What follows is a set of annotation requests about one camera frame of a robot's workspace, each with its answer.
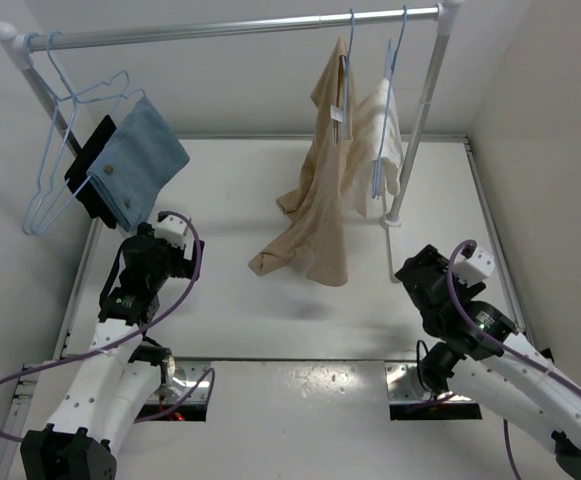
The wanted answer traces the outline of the beige t shirt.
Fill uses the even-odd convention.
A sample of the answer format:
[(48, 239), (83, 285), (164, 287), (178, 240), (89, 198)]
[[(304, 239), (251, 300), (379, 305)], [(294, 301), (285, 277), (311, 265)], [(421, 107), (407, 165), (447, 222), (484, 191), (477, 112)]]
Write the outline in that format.
[(329, 287), (340, 287), (348, 281), (345, 196), (359, 169), (349, 157), (356, 106), (351, 71), (350, 137), (339, 143), (334, 141), (334, 118), (340, 115), (343, 103), (341, 57), (346, 52), (346, 41), (338, 39), (311, 92), (317, 109), (312, 143), (301, 166), (298, 186), (276, 200), (290, 226), (249, 261), (249, 268), (258, 276), (307, 258), (307, 279)]

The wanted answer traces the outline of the light blue wire hanger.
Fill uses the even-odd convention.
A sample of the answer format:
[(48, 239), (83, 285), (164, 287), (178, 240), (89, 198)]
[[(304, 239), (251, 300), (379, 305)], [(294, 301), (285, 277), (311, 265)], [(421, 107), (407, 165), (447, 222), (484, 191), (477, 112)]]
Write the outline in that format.
[(339, 143), (342, 140), (348, 140), (349, 134), (349, 108), (350, 108), (350, 71), (351, 71), (351, 53), (354, 43), (354, 33), (355, 33), (355, 11), (353, 8), (349, 10), (350, 15), (350, 34), (347, 43), (347, 52), (341, 57), (341, 66), (343, 68), (343, 103), (340, 108), (340, 115), (334, 118), (336, 133), (334, 141)]

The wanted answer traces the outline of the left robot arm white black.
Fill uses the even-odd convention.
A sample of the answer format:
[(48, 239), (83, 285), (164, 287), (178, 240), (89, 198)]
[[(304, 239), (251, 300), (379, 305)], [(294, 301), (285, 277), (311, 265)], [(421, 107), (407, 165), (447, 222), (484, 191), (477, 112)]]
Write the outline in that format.
[(147, 339), (159, 292), (170, 279), (194, 283), (204, 243), (191, 221), (162, 212), (120, 244), (99, 295), (89, 350), (60, 360), (78, 366), (40, 430), (20, 445), (28, 479), (113, 479), (117, 455), (146, 401), (174, 375), (170, 349)]

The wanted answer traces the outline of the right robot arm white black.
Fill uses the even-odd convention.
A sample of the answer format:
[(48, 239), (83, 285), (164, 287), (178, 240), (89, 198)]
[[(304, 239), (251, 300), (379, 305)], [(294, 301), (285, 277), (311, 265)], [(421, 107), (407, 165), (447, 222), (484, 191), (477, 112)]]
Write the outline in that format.
[(407, 369), (402, 391), (422, 407), (468, 397), (515, 425), (581, 479), (581, 387), (542, 355), (515, 322), (479, 300), (494, 256), (474, 240), (450, 257), (427, 245), (395, 277), (436, 344)]

